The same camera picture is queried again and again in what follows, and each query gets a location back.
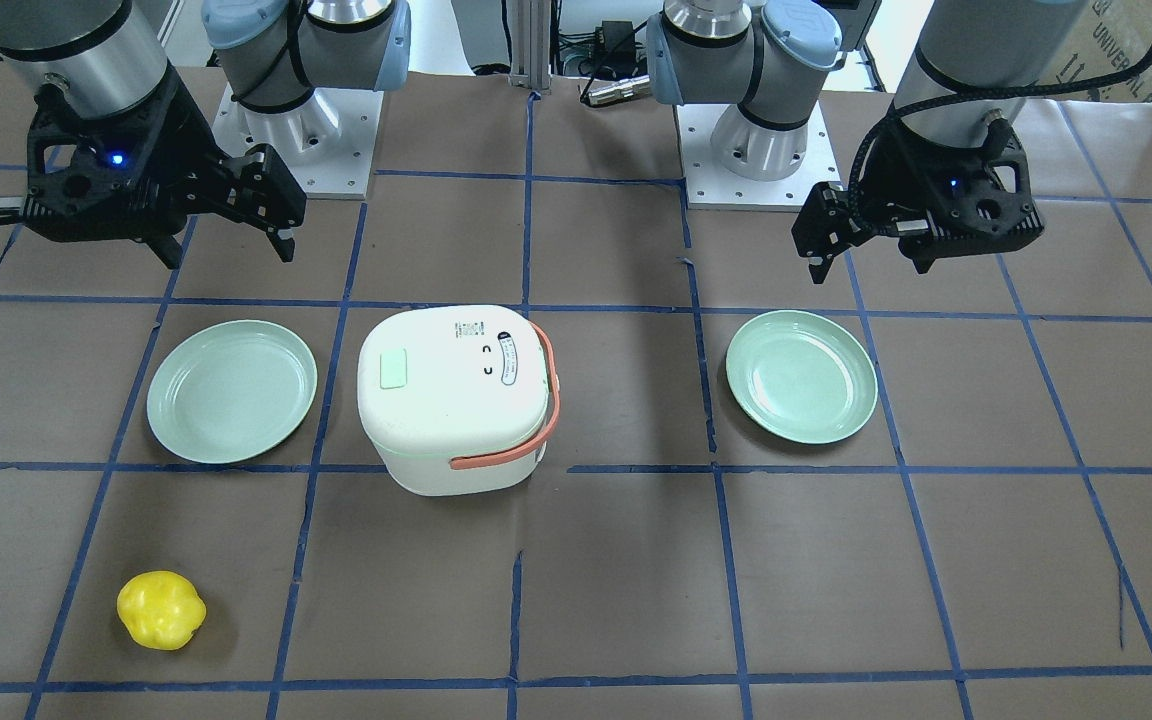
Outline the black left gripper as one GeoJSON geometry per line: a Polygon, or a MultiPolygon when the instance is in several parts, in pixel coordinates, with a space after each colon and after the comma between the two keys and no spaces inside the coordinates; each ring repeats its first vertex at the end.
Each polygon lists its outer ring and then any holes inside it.
{"type": "Polygon", "coordinates": [[[838,255],[895,238],[919,275],[938,260],[1015,252],[1046,232],[1028,158],[1007,118],[986,118],[983,141],[950,147],[886,119],[861,141],[846,188],[814,183],[791,225],[797,255],[823,285],[838,255]]]}

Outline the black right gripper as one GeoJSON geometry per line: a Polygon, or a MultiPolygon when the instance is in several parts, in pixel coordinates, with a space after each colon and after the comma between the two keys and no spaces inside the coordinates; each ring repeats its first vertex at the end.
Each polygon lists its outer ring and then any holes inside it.
{"type": "Polygon", "coordinates": [[[38,88],[35,103],[26,190],[0,197],[0,225],[26,225],[59,243],[132,240],[177,272],[184,247],[175,236],[189,217],[223,211],[236,194],[242,222],[293,262],[306,192],[270,143],[248,149],[236,168],[174,68],[109,118],[81,118],[56,81],[38,88]]]}

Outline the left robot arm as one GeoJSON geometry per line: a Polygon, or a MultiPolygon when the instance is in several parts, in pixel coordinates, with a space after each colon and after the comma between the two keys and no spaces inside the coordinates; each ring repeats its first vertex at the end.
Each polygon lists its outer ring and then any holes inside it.
{"type": "MultiPolygon", "coordinates": [[[[937,1],[890,106],[869,129],[846,184],[806,194],[791,238],[814,283],[874,237],[919,273],[942,259],[1015,252],[1044,233],[1015,131],[1029,97],[1134,79],[1152,41],[1102,76],[1043,83],[1084,1],[937,1]]],[[[778,181],[797,169],[806,123],[844,50],[814,1],[667,1],[646,20],[650,88],[672,106],[721,105],[712,146],[728,170],[778,181]]]]}

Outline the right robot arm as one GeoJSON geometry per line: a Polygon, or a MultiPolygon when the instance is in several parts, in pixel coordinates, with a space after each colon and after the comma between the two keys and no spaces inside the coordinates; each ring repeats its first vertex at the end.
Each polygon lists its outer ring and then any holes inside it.
{"type": "Polygon", "coordinates": [[[291,165],[339,145],[326,91],[393,91],[410,68],[406,1],[206,1],[244,146],[228,152],[132,1],[0,1],[0,58],[32,88],[26,187],[0,225],[58,243],[129,240],[170,270],[198,214],[294,256],[306,192],[291,165]]]}

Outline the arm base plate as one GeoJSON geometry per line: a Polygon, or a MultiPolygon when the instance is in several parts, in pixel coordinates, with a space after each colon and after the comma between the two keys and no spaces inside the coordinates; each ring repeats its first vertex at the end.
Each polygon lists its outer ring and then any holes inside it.
{"type": "Polygon", "coordinates": [[[694,209],[799,211],[814,184],[842,181],[823,109],[788,131],[755,124],[735,105],[681,105],[676,120],[694,209]]]}
{"type": "Polygon", "coordinates": [[[223,94],[212,132],[230,156],[268,143],[308,199],[365,200],[385,99],[379,91],[317,88],[298,108],[265,114],[223,94]]]}

